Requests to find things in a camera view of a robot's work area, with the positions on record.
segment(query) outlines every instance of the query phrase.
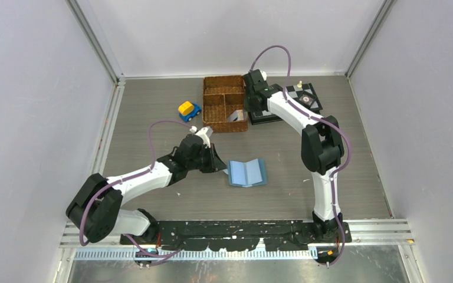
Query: open book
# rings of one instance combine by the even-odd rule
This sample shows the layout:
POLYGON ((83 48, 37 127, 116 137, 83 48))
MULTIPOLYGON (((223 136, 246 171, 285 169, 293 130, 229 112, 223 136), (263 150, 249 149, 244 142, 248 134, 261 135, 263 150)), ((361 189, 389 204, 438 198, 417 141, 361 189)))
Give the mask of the open book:
POLYGON ((251 187, 266 185, 265 160, 254 159, 249 162, 228 162, 228 179, 232 186, 251 187))

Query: wicker basket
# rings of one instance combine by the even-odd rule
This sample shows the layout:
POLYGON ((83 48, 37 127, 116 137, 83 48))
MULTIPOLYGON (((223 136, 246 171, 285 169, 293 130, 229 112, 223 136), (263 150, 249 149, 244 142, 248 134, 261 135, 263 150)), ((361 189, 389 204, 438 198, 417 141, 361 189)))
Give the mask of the wicker basket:
POLYGON ((215 133, 247 131, 247 119, 228 122, 235 111, 244 109, 244 82, 240 75, 205 77, 203 85, 204 126, 210 126, 215 133))

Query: purple cable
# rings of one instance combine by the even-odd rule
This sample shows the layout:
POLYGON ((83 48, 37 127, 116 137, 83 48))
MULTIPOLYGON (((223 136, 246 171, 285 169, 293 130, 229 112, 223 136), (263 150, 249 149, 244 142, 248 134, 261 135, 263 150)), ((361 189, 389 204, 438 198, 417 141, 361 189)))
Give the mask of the purple cable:
MULTIPOLYGON (((287 67, 287 77, 285 79, 285 85, 288 84, 289 82, 289 77, 291 75, 291 54, 289 53, 289 50, 282 46, 282 45, 272 45, 268 48, 266 48, 265 50, 263 50, 259 55, 258 57, 256 57, 256 59, 254 60, 254 62, 252 63, 251 65, 251 71, 254 70, 254 66, 256 65, 256 62, 258 61, 258 59, 260 59, 260 57, 263 55, 263 53, 267 52, 268 50, 272 49, 272 48, 281 48, 285 51, 285 53, 287 53, 287 59, 288 59, 288 67, 287 67)), ((345 237, 344 237, 344 230, 343 230, 343 225, 341 225, 341 222, 339 221, 339 218, 338 218, 338 215, 337 215, 337 211, 336 211, 336 192, 335 192, 335 186, 334 186, 334 176, 337 172, 343 170, 344 168, 346 168, 346 166, 348 166, 348 163, 350 163, 350 157, 352 155, 352 148, 350 147, 350 140, 348 139, 348 137, 344 134, 343 131, 341 131, 338 127, 336 127, 334 124, 324 120, 324 119, 321 119, 321 118, 318 118, 318 117, 314 117, 314 116, 311 116, 310 113, 306 112, 305 110, 299 108, 298 106, 296 106, 296 104, 294 103, 293 99, 289 99, 287 97, 287 90, 284 86, 283 88, 283 91, 282 91, 283 95, 284 95, 284 99, 285 101, 290 105, 292 106, 292 108, 294 108, 296 111, 298 111, 300 114, 310 118, 310 119, 313 119, 315 121, 318 121, 318 122, 321 122, 331 128, 333 128, 335 131, 337 131, 339 133, 339 135, 341 135, 343 137, 343 140, 344 140, 344 143, 346 143, 346 148, 348 149, 348 154, 346 156, 346 161, 343 163, 343 165, 339 166, 338 168, 336 168, 336 170, 332 171, 332 173, 330 174, 330 177, 331 177, 331 190, 332 190, 332 204, 333 204, 333 213, 334 213, 334 218, 337 222, 337 225, 339 227, 339 230, 341 232, 341 239, 342 239, 342 244, 341 244, 341 251, 339 251, 338 253, 338 256, 336 257, 336 259, 329 263, 329 266, 330 265, 334 265, 338 259, 341 257, 341 255, 343 254, 344 252, 344 243, 345 243, 345 237)))
MULTIPOLYGON (((92 207, 94 201, 95 201, 95 200, 96 200, 103 192, 105 192, 106 190, 108 190, 110 187, 115 186, 115 185, 118 185, 118 184, 120 184, 120 183, 122 183, 122 182, 126 182, 126 181, 129 181, 129 180, 132 180, 132 179, 134 179, 134 178, 141 177, 141 176, 143 176, 143 175, 149 173, 150 171, 152 171, 152 169, 154 168, 154 166, 155 166, 155 161, 156 161, 156 160, 155 160, 155 151, 154 151, 153 145, 152 145, 151 130, 152 130, 152 127, 153 127, 153 126, 155 126, 155 125, 157 125, 157 124, 159 124, 159 123, 163 123, 163 122, 177 123, 177 124, 184 125, 184 126, 190 128, 190 129, 192 128, 192 126, 190 126, 190 125, 188 125, 188 124, 185 124, 184 122, 177 121, 177 120, 159 120, 159 121, 156 121, 156 122, 154 122, 153 124, 150 125, 150 127, 149 127, 149 129, 148 129, 148 131, 147 131, 147 139, 148 139, 148 142, 149 142, 149 145, 150 145, 150 152, 151 152, 151 154, 152 154, 152 164, 150 165, 150 168, 147 169, 147 170, 145 170, 145 171, 143 171, 143 172, 136 173, 136 174, 131 175, 131 176, 128 176, 128 177, 124 177, 124 178, 122 178, 122 180, 114 181, 114 182, 112 182, 112 183, 110 183, 110 184, 104 186, 104 187, 101 188, 98 192, 96 192, 96 193, 94 194, 94 196, 93 196, 93 197, 89 200, 89 202, 87 203, 86 208, 85 208, 84 213, 83 213, 83 217, 81 218, 81 225, 80 225, 80 227, 79 227, 79 243, 81 244, 81 246, 86 246, 86 245, 89 243, 89 241, 86 241, 86 242, 84 241, 84 228, 86 227, 86 219, 87 219, 88 212, 89 212, 89 210, 91 209, 91 207, 92 207)), ((171 256, 174 256, 175 254, 177 254, 178 252, 181 251, 181 250, 178 250, 178 251, 176 251, 176 252, 174 252, 174 253, 171 253, 171 254, 165 255, 165 256, 161 256, 161 255, 156 256, 156 255, 154 255, 154 254, 151 254, 151 253, 145 251, 140 245, 138 245, 138 243, 136 243, 136 241, 135 241, 135 240, 133 239, 133 237, 131 237, 130 235, 128 235, 128 234, 124 234, 124 235, 125 235, 126 237, 128 237, 129 240, 130 240, 133 244, 135 244, 135 245, 140 249, 140 251, 141 251, 142 253, 148 253, 147 255, 149 255, 149 256, 162 257, 162 258, 163 258, 161 261, 155 262, 155 263, 156 263, 155 265, 157 265, 157 263, 162 264, 162 263, 165 262, 167 259, 169 259, 171 256)))

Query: purple hose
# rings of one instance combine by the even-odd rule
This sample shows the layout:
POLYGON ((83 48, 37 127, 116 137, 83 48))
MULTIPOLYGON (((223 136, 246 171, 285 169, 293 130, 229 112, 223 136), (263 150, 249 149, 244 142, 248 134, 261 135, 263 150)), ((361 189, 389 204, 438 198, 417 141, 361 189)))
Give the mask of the purple hose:
MULTIPOLYGON (((267 52, 268 50, 272 49, 272 48, 281 48, 285 51, 285 53, 287 53, 287 59, 288 59, 288 68, 287 68, 287 77, 285 79, 285 85, 288 85, 288 82, 289 82, 289 77, 291 75, 291 54, 289 53, 289 50, 286 48, 286 47, 283 47, 282 45, 272 45, 268 48, 266 48, 265 50, 263 50, 259 55, 258 57, 256 57, 256 59, 254 60, 254 62, 252 63, 251 65, 251 71, 254 70, 254 66, 256 65, 256 62, 258 61, 258 59, 260 59, 260 57, 263 55, 263 53, 267 52)), ((290 99, 287 97, 287 90, 284 86, 283 88, 283 95, 284 95, 284 99, 285 101, 290 105, 292 106, 292 108, 294 108, 296 111, 298 111, 300 114, 310 118, 310 119, 313 119, 315 121, 318 121, 318 122, 321 122, 331 128, 333 128, 335 131, 337 131, 339 133, 339 135, 341 135, 343 137, 343 140, 344 140, 344 143, 346 143, 346 148, 348 149, 348 154, 346 156, 346 161, 343 163, 343 165, 339 166, 338 168, 336 168, 336 170, 332 171, 332 173, 330 174, 330 177, 331 177, 331 190, 332 190, 332 204, 333 204, 333 213, 334 213, 334 218, 337 222, 337 225, 339 227, 339 230, 341 232, 341 239, 342 239, 342 244, 341 244, 341 251, 338 253, 338 256, 336 257, 336 259, 329 263, 329 265, 334 265, 338 259, 341 257, 341 255, 343 254, 344 252, 344 243, 345 243, 345 237, 344 237, 344 230, 343 230, 343 225, 341 225, 341 222, 339 221, 339 218, 338 218, 338 215, 337 215, 337 211, 336 211, 336 192, 335 192, 335 186, 334 186, 334 176, 336 175, 337 172, 343 170, 344 168, 346 168, 346 166, 348 166, 348 163, 350 163, 350 157, 352 155, 352 148, 350 147, 350 140, 348 139, 348 137, 344 134, 343 131, 341 131, 338 127, 336 127, 334 124, 324 120, 324 119, 321 119, 321 118, 318 118, 318 117, 314 117, 314 116, 311 116, 310 113, 304 111, 303 109, 299 108, 298 106, 296 106, 296 104, 294 103, 293 99, 290 99)))
MULTIPOLYGON (((147 139, 148 139, 148 142, 149 142, 149 145, 150 145, 150 152, 152 154, 152 164, 150 165, 150 168, 143 171, 143 172, 140 172, 140 173, 136 173, 134 175, 131 175, 131 176, 128 176, 128 177, 124 177, 122 178, 122 180, 117 180, 117 181, 114 181, 106 186, 104 186, 103 188, 101 188, 101 190, 99 190, 98 192, 96 192, 94 194, 94 196, 89 200, 89 202, 87 203, 86 205, 86 208, 84 210, 84 213, 83 213, 83 217, 81 218, 81 225, 79 227, 79 243, 81 244, 81 246, 86 246, 89 241, 84 241, 84 228, 86 227, 86 219, 87 219, 87 215, 88 215, 88 212, 89 210, 91 209, 94 201, 103 193, 105 192, 106 190, 108 190, 110 187, 112 186, 115 186, 115 185, 118 185, 122 182, 126 182, 126 181, 129 181, 129 180, 132 180, 134 178, 138 178, 138 177, 141 177, 147 173, 149 173, 150 171, 152 171, 152 169, 154 168, 155 166, 155 151, 153 149, 153 145, 152 145, 152 139, 151 139, 151 130, 152 130, 152 127, 159 124, 159 123, 163 123, 163 122, 171 122, 171 123, 177 123, 177 124, 181 124, 181 125, 184 125, 188 128, 192 128, 192 126, 188 125, 188 124, 185 124, 184 122, 181 122, 181 121, 176 121, 176 120, 159 120, 157 122, 154 122, 153 124, 150 125, 148 131, 147 131, 147 139)), ((138 243, 136 243, 136 241, 128 234, 124 234, 126 237, 129 238, 129 240, 135 244, 142 253, 148 253, 147 251, 145 251, 140 245, 138 245, 138 243)), ((176 252, 173 252, 169 255, 165 255, 165 256, 157 256, 157 255, 154 255, 154 254, 151 254, 151 253, 148 253, 147 255, 149 256, 154 256, 154 257, 162 257, 163 259, 159 262, 155 262, 157 265, 157 263, 159 264, 162 264, 163 262, 165 262, 167 259, 169 259, 171 256, 174 256, 175 254, 177 254, 178 252, 180 252, 180 250, 176 251, 176 252)))

